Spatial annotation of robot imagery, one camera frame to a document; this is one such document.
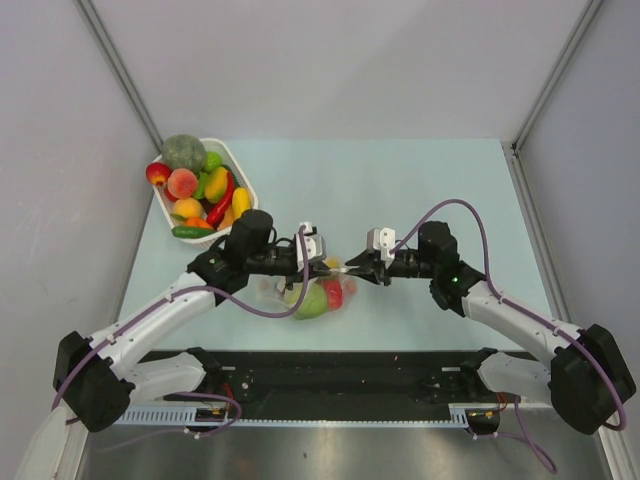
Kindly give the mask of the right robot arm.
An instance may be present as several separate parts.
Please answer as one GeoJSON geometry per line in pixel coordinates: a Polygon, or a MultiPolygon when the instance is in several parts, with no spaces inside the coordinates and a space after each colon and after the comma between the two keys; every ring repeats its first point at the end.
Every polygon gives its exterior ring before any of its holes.
{"type": "Polygon", "coordinates": [[[489,284],[486,274],[461,260],[445,222],[418,229],[416,248],[404,249],[394,230],[376,228],[347,272],[376,285],[394,278],[429,280],[435,303],[515,342],[530,359],[484,348],[463,365],[463,393],[484,401],[494,392],[529,398],[554,408],[574,430],[591,435],[636,393],[613,335],[594,324],[580,328],[517,304],[489,284]]]}

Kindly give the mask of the green cabbage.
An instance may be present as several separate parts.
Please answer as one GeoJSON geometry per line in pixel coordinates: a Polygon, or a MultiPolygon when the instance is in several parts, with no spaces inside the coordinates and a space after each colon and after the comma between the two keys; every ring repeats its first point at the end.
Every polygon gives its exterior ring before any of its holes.
{"type": "MultiPolygon", "coordinates": [[[[301,284],[295,284],[292,289],[286,289],[284,291],[285,303],[288,306],[293,306],[298,301],[301,290],[301,284]]],[[[293,317],[297,320],[308,320],[324,315],[327,311],[327,297],[323,287],[318,283],[311,283],[302,304],[294,312],[293,317]]]]}

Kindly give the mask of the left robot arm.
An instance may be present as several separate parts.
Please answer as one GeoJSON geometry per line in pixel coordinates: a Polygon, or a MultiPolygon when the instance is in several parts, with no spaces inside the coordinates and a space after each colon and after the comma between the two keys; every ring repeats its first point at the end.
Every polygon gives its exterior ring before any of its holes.
{"type": "Polygon", "coordinates": [[[53,387],[55,407],[64,405],[71,420],[97,433],[113,425],[137,400],[177,394],[207,400],[221,387],[221,376],[200,350],[173,359],[139,364],[158,343],[192,318],[230,301],[259,317],[278,319],[287,310],[265,312],[247,305],[236,293],[250,276],[284,277],[309,287],[312,278],[329,273],[324,238],[309,222],[284,244],[272,239],[273,218],[250,209],[191,261],[185,272],[134,316],[82,336],[73,331],[58,344],[53,387]]]}

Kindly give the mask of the clear zip top bag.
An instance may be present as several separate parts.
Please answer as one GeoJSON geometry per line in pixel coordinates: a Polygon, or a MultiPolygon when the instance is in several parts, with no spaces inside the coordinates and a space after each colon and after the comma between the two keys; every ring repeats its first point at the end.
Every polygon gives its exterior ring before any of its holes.
{"type": "MultiPolygon", "coordinates": [[[[324,264],[332,271],[329,276],[309,280],[301,306],[294,312],[296,320],[311,320],[346,307],[357,292],[356,279],[343,272],[344,263],[338,257],[329,257],[324,264]]],[[[284,277],[265,277],[257,282],[256,298],[263,306],[293,307],[302,290],[301,283],[291,287],[284,277]]]]}

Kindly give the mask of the red apple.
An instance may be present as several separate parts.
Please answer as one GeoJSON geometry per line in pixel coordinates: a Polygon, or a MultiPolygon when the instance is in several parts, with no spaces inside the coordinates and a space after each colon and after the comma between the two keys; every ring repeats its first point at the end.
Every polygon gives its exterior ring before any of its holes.
{"type": "Polygon", "coordinates": [[[328,310],[333,312],[341,309],[345,300],[341,281],[337,279],[325,280],[322,286],[327,297],[328,310]]]}

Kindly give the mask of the yellow green mango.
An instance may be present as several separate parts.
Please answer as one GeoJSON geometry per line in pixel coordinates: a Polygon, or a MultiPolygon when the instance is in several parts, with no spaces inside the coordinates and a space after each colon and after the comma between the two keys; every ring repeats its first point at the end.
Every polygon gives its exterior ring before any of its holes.
{"type": "Polygon", "coordinates": [[[337,257],[330,257],[324,261],[324,264],[329,269],[339,269],[341,267],[341,261],[337,257]]]}

